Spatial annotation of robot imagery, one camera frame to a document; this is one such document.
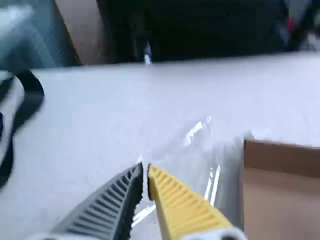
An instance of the gray fabric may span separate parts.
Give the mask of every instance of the gray fabric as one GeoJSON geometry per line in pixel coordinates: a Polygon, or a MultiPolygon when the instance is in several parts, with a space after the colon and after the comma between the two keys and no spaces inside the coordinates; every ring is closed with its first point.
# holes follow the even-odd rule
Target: gray fabric
{"type": "Polygon", "coordinates": [[[54,0],[2,0],[0,7],[29,4],[34,15],[21,29],[23,41],[5,58],[3,69],[57,68],[79,65],[61,13],[54,0]]]}

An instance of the floor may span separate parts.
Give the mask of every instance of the floor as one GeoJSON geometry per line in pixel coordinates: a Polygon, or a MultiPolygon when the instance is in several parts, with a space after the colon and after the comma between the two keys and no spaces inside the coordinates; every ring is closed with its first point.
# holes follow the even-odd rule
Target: floor
{"type": "Polygon", "coordinates": [[[100,65],[111,62],[110,36],[104,30],[95,0],[55,0],[70,33],[81,63],[100,65]]]}

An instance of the clear plastic bag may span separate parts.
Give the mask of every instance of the clear plastic bag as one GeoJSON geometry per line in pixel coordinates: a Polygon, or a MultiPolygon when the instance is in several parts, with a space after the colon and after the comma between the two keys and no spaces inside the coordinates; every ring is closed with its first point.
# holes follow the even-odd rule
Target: clear plastic bag
{"type": "MultiPolygon", "coordinates": [[[[166,146],[141,156],[147,171],[152,163],[189,185],[237,227],[243,229],[243,137],[220,141],[212,131],[211,118],[198,121],[166,146]]],[[[160,240],[156,206],[148,197],[147,175],[143,194],[133,218],[131,239],[160,240]]]]}

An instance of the black cable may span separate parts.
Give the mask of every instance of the black cable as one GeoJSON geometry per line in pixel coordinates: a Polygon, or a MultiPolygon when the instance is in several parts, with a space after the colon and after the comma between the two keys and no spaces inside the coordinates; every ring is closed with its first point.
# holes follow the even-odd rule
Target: black cable
{"type": "MultiPolygon", "coordinates": [[[[16,74],[16,77],[20,80],[23,89],[24,96],[20,106],[17,108],[14,117],[13,124],[9,132],[9,141],[7,148],[0,165],[0,189],[8,182],[14,165],[14,142],[13,137],[18,129],[20,129],[27,120],[29,120],[41,107],[45,99],[45,93],[43,87],[35,75],[30,71],[16,74]]],[[[12,86],[14,77],[8,77],[0,84],[0,103],[8,95],[8,92],[12,86]]],[[[0,136],[3,131],[2,114],[0,115],[0,136]]]]}

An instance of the red object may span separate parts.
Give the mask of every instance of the red object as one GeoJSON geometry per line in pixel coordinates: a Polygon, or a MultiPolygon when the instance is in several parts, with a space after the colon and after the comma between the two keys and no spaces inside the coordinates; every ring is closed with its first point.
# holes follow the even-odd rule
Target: red object
{"type": "Polygon", "coordinates": [[[295,20],[292,16],[288,17],[288,21],[286,23],[287,29],[291,32],[295,28],[295,20]]]}

